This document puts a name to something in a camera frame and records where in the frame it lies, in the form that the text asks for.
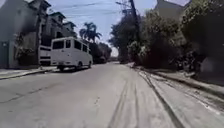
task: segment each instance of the sidewalk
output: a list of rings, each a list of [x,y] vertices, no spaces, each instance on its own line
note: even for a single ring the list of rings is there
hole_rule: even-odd
[[[208,83],[194,80],[190,77],[187,77],[183,72],[163,72],[163,71],[152,71],[152,70],[147,70],[147,72],[164,77],[166,79],[179,82],[191,88],[205,91],[219,98],[222,98],[222,99],[224,98],[224,87],[220,85],[208,84]]]
[[[27,75],[37,74],[37,73],[49,72],[54,69],[56,69],[56,68],[55,67],[42,67],[42,68],[30,69],[30,70],[1,69],[0,70],[0,80],[16,78],[16,77],[21,77],[21,76],[27,76]]]

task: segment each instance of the blue sky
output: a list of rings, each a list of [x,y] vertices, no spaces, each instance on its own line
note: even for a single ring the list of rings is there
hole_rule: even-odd
[[[61,11],[66,17],[67,21],[72,21],[77,25],[75,31],[83,27],[84,22],[94,22],[98,26],[98,32],[102,33],[101,40],[107,43],[110,38],[111,26],[116,24],[122,14],[120,13],[121,7],[115,4],[116,1],[121,0],[47,0],[52,5],[54,12]],[[145,10],[152,9],[157,3],[157,0],[134,0],[136,8],[143,15]],[[171,2],[184,4],[188,0],[168,0]],[[87,7],[73,7],[73,5],[83,5],[97,3],[94,6]],[[118,53],[113,49],[113,56]]]

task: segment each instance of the van rear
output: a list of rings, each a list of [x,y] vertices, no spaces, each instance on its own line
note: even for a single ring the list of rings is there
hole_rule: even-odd
[[[52,40],[51,65],[70,67],[72,64],[71,39],[60,38]]]

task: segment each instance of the white van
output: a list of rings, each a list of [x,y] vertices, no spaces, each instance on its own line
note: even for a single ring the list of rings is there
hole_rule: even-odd
[[[91,68],[93,58],[90,54],[89,44],[74,37],[57,38],[52,40],[51,65],[57,66],[61,71],[64,68]]]

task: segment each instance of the road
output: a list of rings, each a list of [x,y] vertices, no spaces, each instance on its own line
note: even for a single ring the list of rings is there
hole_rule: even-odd
[[[1,80],[0,128],[224,126],[222,112],[150,79],[148,83],[138,72],[111,63]]]

